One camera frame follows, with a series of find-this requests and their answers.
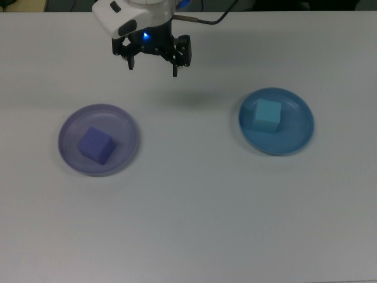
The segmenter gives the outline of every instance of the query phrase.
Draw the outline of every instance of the purple cube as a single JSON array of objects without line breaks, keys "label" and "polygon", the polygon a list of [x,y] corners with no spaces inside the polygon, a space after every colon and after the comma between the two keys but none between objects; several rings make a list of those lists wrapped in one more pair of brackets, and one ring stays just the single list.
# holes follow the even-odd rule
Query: purple cube
[{"label": "purple cube", "polygon": [[82,155],[103,165],[114,151],[115,143],[108,134],[90,127],[77,147]]}]

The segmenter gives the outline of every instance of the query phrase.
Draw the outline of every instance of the cube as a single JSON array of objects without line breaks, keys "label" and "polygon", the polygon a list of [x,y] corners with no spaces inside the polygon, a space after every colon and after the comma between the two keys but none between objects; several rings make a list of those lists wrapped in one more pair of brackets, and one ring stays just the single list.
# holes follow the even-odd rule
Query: cube
[{"label": "cube", "polygon": [[115,149],[111,136],[94,127],[90,127],[77,145],[82,155],[104,165]]},{"label": "cube", "polygon": [[275,133],[280,124],[282,104],[277,101],[259,99],[254,113],[252,130]]}]

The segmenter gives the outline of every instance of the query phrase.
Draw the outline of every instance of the purple plate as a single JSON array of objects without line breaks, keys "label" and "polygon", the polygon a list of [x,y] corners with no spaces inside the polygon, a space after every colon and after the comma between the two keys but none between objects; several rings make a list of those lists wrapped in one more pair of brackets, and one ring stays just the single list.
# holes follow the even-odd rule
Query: purple plate
[{"label": "purple plate", "polygon": [[[116,143],[117,147],[104,165],[83,156],[77,148],[89,127],[109,134]],[[134,157],[137,145],[138,131],[133,118],[123,109],[109,104],[94,104],[73,113],[62,126],[58,139],[60,155],[69,167],[98,177],[126,167]]]}]

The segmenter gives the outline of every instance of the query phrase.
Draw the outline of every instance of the table surface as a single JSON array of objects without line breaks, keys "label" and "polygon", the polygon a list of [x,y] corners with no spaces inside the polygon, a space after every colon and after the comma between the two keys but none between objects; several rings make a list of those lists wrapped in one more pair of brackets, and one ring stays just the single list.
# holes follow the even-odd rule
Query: table surface
[{"label": "table surface", "polygon": [[[200,14],[215,19],[219,14]],[[280,283],[377,278],[377,13],[230,14],[174,23],[193,60],[135,69],[92,14],[0,17],[0,282]],[[310,144],[258,152],[237,112],[263,87],[312,109]],[[110,103],[141,134],[95,178],[57,149],[75,110]]]}]

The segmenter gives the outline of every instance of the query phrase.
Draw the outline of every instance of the plastic dish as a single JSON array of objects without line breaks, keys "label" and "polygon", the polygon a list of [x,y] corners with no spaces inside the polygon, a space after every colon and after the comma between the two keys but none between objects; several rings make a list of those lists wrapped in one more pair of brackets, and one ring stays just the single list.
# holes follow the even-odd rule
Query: plastic dish
[{"label": "plastic dish", "polygon": [[[104,165],[83,156],[77,144],[89,129],[95,127],[109,134],[116,143]],[[58,148],[66,164],[89,176],[114,174],[131,162],[138,146],[138,131],[133,118],[123,109],[109,104],[86,106],[73,113],[63,124]]]},{"label": "plastic dish", "polygon": [[[282,103],[277,132],[252,130],[258,99]],[[239,123],[245,138],[255,148],[274,156],[298,152],[309,142],[314,132],[314,118],[309,106],[299,96],[281,88],[263,88],[249,95],[242,103]]]}]

